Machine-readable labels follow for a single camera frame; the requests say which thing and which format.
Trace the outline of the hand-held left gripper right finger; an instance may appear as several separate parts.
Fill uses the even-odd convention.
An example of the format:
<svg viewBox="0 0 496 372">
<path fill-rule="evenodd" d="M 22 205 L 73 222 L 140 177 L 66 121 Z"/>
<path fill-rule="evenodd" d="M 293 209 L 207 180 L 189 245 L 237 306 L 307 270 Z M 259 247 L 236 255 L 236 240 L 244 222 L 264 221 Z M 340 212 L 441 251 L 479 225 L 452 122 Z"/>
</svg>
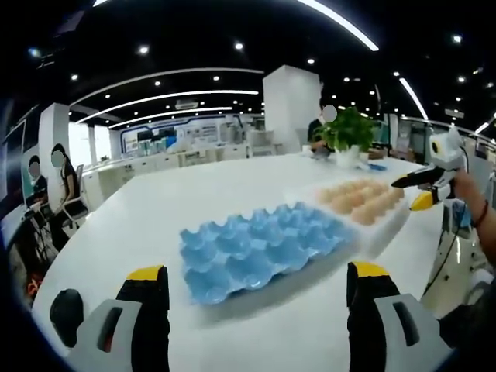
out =
<svg viewBox="0 0 496 372">
<path fill-rule="evenodd" d="M 347 266 L 351 371 L 437 371 L 452 349 L 439 321 L 375 263 Z"/>
</svg>

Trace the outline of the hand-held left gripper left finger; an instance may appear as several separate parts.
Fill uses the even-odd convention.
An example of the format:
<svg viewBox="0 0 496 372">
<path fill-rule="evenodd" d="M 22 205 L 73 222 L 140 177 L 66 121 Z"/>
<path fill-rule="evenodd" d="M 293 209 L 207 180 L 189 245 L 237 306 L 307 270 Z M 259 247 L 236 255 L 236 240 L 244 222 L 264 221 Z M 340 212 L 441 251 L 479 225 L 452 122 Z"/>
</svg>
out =
<svg viewBox="0 0 496 372">
<path fill-rule="evenodd" d="M 168 272 L 163 265 L 127 276 L 77 328 L 67 355 L 74 371 L 169 371 Z"/>
</svg>

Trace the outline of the person's right hand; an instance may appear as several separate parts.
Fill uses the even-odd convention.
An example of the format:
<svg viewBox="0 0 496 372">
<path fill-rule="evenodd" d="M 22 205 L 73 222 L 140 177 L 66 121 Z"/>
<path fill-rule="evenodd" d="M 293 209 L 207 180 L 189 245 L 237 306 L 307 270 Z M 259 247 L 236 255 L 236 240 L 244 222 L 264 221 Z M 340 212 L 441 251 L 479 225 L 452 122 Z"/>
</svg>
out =
<svg viewBox="0 0 496 372">
<path fill-rule="evenodd" d="M 465 170 L 459 170 L 454 177 L 454 190 L 455 196 L 465 202 L 472 220 L 476 222 L 484 214 L 486 199 L 475 180 Z"/>
</svg>

